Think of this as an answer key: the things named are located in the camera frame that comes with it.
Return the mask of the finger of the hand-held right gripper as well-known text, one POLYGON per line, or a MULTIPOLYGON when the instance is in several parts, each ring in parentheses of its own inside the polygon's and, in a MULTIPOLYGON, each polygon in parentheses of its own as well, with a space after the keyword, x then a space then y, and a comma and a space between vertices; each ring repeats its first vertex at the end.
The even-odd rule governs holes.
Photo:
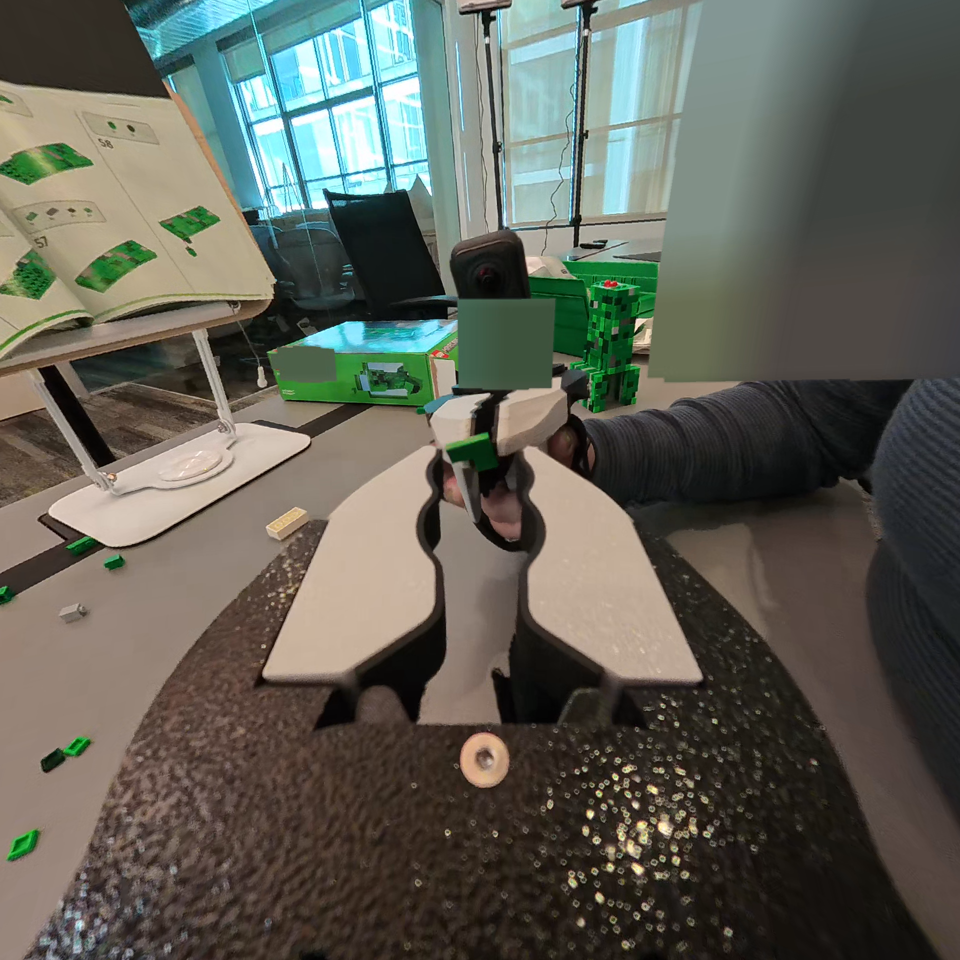
POLYGON ((570 417, 569 396, 562 388, 513 390, 496 406, 493 445, 499 457, 528 447, 542 448, 570 417))
POLYGON ((495 395, 490 391, 468 391, 442 397, 427 407, 427 421, 433 434, 434 446, 440 452, 439 474, 443 492, 443 463, 453 467, 466 512, 474 523, 490 523, 482 508, 482 499, 495 481, 495 470, 478 472, 467 463, 451 463, 446 445, 480 433, 488 433, 494 442, 493 416, 495 395))

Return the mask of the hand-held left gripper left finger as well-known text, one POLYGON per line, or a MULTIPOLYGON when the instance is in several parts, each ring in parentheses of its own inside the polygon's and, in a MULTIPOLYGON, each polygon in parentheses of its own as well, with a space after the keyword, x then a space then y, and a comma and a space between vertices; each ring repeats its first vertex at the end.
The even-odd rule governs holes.
POLYGON ((436 503, 439 450, 422 447, 356 489, 330 514, 262 671, 276 685, 354 686, 423 628, 440 599, 421 533, 436 503))

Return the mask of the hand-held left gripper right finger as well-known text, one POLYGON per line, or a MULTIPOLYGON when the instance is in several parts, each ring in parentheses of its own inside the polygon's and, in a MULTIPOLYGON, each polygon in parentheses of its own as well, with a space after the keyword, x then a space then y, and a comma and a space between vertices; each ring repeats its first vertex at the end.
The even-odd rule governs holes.
POLYGON ((522 613, 617 689, 695 687, 703 673, 628 514, 545 452, 525 452, 534 545, 522 613))

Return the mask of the person's right forearm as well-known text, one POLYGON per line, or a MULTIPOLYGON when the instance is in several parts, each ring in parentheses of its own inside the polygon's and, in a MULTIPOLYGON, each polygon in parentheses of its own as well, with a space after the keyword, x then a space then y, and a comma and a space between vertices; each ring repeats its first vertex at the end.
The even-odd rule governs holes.
POLYGON ((870 472, 911 380, 778 380, 590 418, 591 479, 630 503, 800 496, 870 472))

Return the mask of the background office desk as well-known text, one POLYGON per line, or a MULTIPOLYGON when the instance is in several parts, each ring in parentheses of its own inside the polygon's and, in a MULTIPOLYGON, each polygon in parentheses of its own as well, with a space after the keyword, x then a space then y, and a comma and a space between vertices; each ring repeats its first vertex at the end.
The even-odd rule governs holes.
POLYGON ((629 241, 610 241, 598 248, 577 247, 566 253, 562 260, 573 263, 659 263, 663 253, 662 238, 640 238, 629 241))

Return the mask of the person's right hand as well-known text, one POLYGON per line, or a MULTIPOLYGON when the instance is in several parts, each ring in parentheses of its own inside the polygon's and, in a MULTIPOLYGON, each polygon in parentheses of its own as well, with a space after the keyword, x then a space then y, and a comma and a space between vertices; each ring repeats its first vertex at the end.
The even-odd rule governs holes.
MULTIPOLYGON (((549 438, 546 451, 563 466, 577 473, 591 476, 596 460, 594 443, 586 433, 582 420, 577 425, 567 424, 549 438)), ((466 509, 453 466, 442 464, 442 497, 451 505, 466 509)), ((482 508, 491 529, 503 539, 517 541, 522 534, 522 505, 517 494, 501 483, 482 499, 482 508)))

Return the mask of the green storage bin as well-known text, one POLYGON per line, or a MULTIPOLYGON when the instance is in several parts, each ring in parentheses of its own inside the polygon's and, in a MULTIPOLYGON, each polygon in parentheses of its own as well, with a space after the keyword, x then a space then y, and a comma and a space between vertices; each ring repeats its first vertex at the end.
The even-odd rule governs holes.
POLYGON ((576 279, 530 278, 533 298, 554 300, 554 350, 559 354, 582 356, 587 342, 590 288, 596 282, 614 280, 636 286, 640 291, 637 333, 653 317, 659 263, 573 263, 563 261, 576 279))

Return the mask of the black office chair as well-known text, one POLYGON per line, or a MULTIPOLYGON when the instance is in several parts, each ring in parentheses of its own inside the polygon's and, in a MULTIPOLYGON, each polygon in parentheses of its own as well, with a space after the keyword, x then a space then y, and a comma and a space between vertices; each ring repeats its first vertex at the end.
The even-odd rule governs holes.
POLYGON ((372 320, 449 317, 457 299, 446 294, 406 191, 323 196, 372 320))

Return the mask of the green blocky brick figure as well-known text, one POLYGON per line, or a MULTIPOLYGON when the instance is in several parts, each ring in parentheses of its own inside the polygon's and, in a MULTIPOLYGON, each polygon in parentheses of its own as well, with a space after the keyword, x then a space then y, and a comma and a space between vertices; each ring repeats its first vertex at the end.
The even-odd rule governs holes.
POLYGON ((637 401, 641 369, 633 363, 634 339, 641 307, 641 291, 635 285, 613 279, 593 283, 589 288, 586 343, 582 359, 572 370, 583 371, 588 394, 582 404, 592 413, 637 401))

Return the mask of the green toy set box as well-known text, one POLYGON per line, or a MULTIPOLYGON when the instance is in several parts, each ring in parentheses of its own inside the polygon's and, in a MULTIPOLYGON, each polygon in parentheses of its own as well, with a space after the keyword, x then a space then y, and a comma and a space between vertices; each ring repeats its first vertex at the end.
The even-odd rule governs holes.
POLYGON ((457 382, 457 318, 346 321, 268 356, 285 401, 424 406, 457 382))

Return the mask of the black tripod stand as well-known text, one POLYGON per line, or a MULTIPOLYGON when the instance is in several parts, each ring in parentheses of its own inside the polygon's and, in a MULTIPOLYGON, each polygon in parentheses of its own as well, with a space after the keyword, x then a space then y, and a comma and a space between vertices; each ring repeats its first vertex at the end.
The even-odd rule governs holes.
POLYGON ((498 26, 498 14, 512 6, 512 1, 456 1, 461 17, 476 18, 481 31, 486 69, 486 116, 489 126, 490 152, 493 164, 494 197, 498 231, 506 228, 503 189, 502 138, 498 122, 498 92, 495 71, 495 47, 492 34, 498 26))
POLYGON ((592 20, 597 11, 594 1, 561 1, 564 10, 577 12, 577 53, 573 93, 573 131, 570 175, 570 219, 572 243, 580 246, 582 227, 582 195, 585 166, 585 150, 589 132, 586 127, 587 102, 589 98, 590 52, 592 47, 592 20))

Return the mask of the white book stand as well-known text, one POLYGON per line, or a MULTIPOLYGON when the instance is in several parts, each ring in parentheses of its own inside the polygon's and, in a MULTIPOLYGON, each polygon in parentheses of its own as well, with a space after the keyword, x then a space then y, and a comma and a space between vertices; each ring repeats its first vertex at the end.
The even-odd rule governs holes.
POLYGON ((216 301, 36 336, 2 359, 2 376, 26 371, 89 483, 54 502, 50 518, 100 544, 143 544, 305 451, 298 431, 236 423, 210 348, 208 329, 257 317, 268 300, 216 301), (125 469, 94 462, 57 407, 40 369, 190 332, 217 406, 214 429, 125 469))

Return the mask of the open instruction booklet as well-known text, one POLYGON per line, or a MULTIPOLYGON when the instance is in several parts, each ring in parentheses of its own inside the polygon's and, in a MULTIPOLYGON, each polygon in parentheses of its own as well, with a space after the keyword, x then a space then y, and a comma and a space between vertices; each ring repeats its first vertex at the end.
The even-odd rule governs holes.
POLYGON ((2 358, 52 330, 272 298, 239 208, 160 89, 2 80, 2 358))

